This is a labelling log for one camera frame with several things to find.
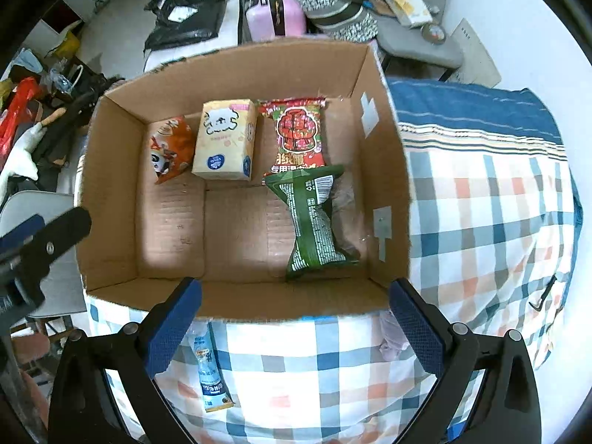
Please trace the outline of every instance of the black and white patterned bag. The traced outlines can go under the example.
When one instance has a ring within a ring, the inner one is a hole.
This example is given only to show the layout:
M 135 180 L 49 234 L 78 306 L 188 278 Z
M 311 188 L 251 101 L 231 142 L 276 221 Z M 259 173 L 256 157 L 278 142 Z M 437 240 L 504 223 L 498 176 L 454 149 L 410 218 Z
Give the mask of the black and white patterned bag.
M 378 25 L 363 0 L 296 0 L 324 34 L 362 43 L 376 37 Z

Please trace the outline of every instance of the green snack bag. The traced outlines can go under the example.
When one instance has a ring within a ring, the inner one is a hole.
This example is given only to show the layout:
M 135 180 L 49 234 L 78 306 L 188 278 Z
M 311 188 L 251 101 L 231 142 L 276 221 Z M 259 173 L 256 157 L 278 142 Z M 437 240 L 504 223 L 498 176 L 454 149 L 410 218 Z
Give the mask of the green snack bag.
M 331 230 L 329 194 L 343 166 L 297 169 L 265 177 L 265 185 L 289 207 L 296 232 L 294 250 L 286 276 L 297 277 L 307 270 L 357 262 L 335 244 Z

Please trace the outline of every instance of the yellow tissue package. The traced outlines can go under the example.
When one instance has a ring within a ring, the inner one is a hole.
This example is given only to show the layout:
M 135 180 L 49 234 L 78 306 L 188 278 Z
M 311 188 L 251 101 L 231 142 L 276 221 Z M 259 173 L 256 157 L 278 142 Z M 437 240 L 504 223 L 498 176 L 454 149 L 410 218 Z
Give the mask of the yellow tissue package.
M 256 123 L 251 100 L 204 103 L 192 173 L 209 180 L 250 180 Z

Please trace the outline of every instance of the blue logo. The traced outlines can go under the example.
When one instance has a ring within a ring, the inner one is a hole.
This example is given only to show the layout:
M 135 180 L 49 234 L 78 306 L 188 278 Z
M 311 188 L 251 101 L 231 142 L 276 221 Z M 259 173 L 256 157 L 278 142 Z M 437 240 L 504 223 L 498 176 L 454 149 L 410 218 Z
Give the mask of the blue logo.
M 249 157 L 248 155 L 243 160 L 243 173 L 247 177 L 251 176 L 251 157 Z
M 219 153 L 218 155 L 212 155 L 208 157 L 208 168 L 210 170 L 218 170 L 224 165 L 224 155 Z

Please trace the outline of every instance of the pink suitcase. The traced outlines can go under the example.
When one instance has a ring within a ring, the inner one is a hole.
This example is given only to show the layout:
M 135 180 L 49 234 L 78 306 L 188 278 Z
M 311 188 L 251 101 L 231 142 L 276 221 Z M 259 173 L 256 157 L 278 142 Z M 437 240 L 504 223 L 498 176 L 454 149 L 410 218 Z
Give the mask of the pink suitcase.
M 253 41 L 306 33 L 306 17 L 296 0 L 245 0 L 245 11 Z

